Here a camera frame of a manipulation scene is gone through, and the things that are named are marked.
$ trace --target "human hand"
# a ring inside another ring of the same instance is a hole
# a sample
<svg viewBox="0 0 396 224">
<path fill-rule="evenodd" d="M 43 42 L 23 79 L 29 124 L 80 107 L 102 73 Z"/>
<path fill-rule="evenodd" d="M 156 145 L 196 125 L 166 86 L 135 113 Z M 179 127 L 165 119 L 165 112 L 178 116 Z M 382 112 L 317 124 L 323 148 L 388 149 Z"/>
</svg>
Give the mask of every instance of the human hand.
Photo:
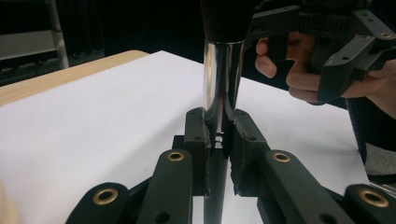
<svg viewBox="0 0 396 224">
<path fill-rule="evenodd" d="M 320 82 L 320 75 L 308 71 L 314 43 L 315 37 L 312 35 L 290 33 L 287 59 L 295 63 L 286 83 L 291 96 L 308 103 L 317 101 Z M 276 65 L 266 55 L 267 51 L 268 39 L 261 39 L 256 45 L 258 56 L 255 64 L 259 72 L 272 78 L 276 75 Z M 342 95 L 345 98 L 363 96 L 396 119 L 396 60 L 386 62 L 382 70 L 372 71 L 363 81 L 354 81 Z"/>
</svg>

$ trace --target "wooden table edge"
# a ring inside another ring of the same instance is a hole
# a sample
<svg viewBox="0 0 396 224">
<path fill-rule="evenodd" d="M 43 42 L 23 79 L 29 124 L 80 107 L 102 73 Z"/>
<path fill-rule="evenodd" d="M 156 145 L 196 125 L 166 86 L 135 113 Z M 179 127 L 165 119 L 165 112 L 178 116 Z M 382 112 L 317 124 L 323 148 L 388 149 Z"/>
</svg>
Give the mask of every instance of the wooden table edge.
<svg viewBox="0 0 396 224">
<path fill-rule="evenodd" d="M 0 88 L 0 106 L 10 104 L 39 92 L 50 90 L 65 83 L 90 76 L 108 68 L 128 63 L 147 55 L 149 54 L 140 50 L 129 50 L 40 77 L 6 85 Z"/>
</svg>

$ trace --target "chrome tube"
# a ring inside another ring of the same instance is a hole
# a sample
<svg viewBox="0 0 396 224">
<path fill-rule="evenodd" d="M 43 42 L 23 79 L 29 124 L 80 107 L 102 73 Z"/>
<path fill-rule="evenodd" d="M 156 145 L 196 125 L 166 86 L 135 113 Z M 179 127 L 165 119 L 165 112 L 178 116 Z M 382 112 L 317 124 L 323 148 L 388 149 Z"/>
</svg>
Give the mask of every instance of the chrome tube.
<svg viewBox="0 0 396 224">
<path fill-rule="evenodd" d="M 233 124 L 241 77 L 244 42 L 205 42 L 205 123 L 213 146 L 226 144 Z"/>
</svg>

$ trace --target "table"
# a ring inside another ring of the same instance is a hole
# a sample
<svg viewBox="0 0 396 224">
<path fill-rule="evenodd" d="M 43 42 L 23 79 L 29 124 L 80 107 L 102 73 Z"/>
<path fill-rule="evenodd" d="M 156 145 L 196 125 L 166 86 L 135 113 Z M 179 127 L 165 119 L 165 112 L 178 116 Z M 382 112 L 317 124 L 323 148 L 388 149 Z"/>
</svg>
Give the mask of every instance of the table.
<svg viewBox="0 0 396 224">
<path fill-rule="evenodd" d="M 151 176 L 183 134 L 185 113 L 202 105 L 202 73 L 164 51 L 129 51 L 0 88 L 0 179 L 22 220 L 65 222 L 90 188 Z M 326 188 L 368 183 L 345 110 L 244 78 L 237 107 Z M 223 223 L 261 223 L 256 200 L 233 196 L 230 178 L 225 194 Z M 194 223 L 203 223 L 202 208 L 194 198 Z"/>
</svg>

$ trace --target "white paper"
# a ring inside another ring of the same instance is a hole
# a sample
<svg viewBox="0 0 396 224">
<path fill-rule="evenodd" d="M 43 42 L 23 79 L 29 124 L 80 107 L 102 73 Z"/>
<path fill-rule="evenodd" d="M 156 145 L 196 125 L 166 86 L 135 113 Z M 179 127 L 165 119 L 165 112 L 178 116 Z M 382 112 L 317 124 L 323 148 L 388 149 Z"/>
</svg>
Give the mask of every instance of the white paper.
<svg viewBox="0 0 396 224">
<path fill-rule="evenodd" d="M 0 107 L 0 179 L 23 223 L 64 223 L 94 186 L 150 177 L 202 92 L 201 64 L 160 51 Z M 238 108 L 326 188 L 367 183 L 347 111 L 247 79 Z M 261 223 L 256 200 L 234 196 L 227 181 L 223 223 Z M 193 223 L 202 211 L 194 198 Z"/>
</svg>

